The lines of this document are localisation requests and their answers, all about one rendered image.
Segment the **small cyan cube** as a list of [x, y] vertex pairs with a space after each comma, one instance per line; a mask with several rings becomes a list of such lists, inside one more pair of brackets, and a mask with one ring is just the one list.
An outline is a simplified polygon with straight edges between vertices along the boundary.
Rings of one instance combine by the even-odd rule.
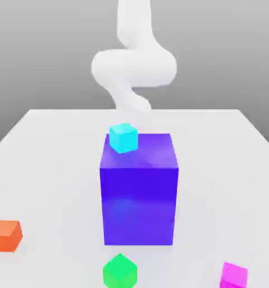
[[129, 123], [110, 126], [110, 146], [124, 154], [138, 149], [138, 130]]

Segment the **small green cube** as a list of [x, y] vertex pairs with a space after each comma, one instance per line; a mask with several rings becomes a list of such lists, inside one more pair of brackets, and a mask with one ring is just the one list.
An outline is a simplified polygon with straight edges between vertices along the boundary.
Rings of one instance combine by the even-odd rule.
[[137, 265], [121, 253], [103, 267], [103, 283], [108, 288], [133, 288], [137, 280]]

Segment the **small orange cube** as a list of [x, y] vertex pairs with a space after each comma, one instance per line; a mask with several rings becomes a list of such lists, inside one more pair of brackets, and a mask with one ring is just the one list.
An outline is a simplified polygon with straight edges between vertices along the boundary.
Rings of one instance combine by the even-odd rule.
[[17, 220], [0, 220], [0, 252], [14, 252], [23, 237]]

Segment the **small magenta cube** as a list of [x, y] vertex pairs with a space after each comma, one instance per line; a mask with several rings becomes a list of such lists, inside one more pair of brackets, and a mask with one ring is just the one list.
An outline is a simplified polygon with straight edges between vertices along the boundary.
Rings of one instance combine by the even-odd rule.
[[225, 262], [219, 288], [247, 288], [248, 269]]

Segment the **large blue box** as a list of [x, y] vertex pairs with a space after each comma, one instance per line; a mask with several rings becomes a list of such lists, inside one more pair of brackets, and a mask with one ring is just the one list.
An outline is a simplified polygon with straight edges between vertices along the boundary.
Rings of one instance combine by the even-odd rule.
[[106, 138], [99, 175], [105, 245], [172, 245], [179, 166], [170, 134], [140, 134], [125, 154]]

